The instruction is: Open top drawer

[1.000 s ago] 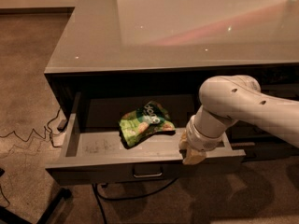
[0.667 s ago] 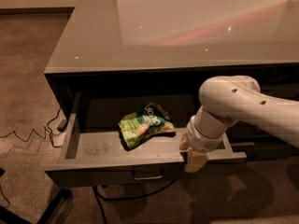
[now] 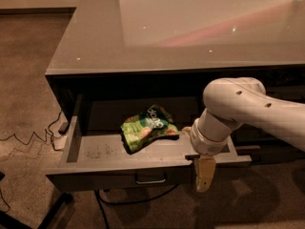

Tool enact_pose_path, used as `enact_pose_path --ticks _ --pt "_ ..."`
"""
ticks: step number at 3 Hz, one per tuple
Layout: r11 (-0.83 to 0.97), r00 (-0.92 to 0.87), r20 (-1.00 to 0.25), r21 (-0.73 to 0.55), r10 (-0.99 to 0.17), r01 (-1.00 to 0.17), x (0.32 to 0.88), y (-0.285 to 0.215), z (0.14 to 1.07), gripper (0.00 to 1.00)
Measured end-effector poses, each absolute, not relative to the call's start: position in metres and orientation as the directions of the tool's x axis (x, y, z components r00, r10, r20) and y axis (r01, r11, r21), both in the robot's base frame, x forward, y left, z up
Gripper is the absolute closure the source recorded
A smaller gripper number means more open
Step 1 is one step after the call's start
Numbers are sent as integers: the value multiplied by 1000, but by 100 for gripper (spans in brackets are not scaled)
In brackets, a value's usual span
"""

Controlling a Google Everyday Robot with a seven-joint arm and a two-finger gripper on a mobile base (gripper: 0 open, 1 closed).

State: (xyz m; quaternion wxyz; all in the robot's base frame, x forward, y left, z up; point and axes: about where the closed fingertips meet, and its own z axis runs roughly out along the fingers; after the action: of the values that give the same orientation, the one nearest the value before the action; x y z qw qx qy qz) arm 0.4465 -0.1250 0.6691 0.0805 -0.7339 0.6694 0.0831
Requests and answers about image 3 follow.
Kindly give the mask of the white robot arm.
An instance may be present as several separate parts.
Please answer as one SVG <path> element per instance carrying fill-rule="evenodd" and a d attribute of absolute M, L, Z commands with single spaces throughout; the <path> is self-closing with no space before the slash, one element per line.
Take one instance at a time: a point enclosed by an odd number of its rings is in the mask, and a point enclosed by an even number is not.
<path fill-rule="evenodd" d="M 209 190 L 215 156 L 227 145 L 231 133 L 244 124 L 273 135 L 305 151 L 305 105 L 266 95 L 263 84 L 252 77 L 219 78 L 203 91 L 205 110 L 189 128 L 190 142 L 199 153 L 194 160 L 196 190 Z"/>

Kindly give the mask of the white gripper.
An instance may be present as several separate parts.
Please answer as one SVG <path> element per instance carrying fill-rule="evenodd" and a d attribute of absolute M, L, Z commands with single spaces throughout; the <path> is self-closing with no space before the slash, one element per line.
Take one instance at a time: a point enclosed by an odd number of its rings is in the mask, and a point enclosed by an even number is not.
<path fill-rule="evenodd" d="M 194 168 L 196 191 L 207 192 L 214 179 L 216 161 L 213 156 L 227 145 L 229 126 L 217 118 L 200 117 L 194 121 L 192 127 L 184 127 L 181 132 L 189 135 L 193 149 L 204 155 L 194 161 Z"/>

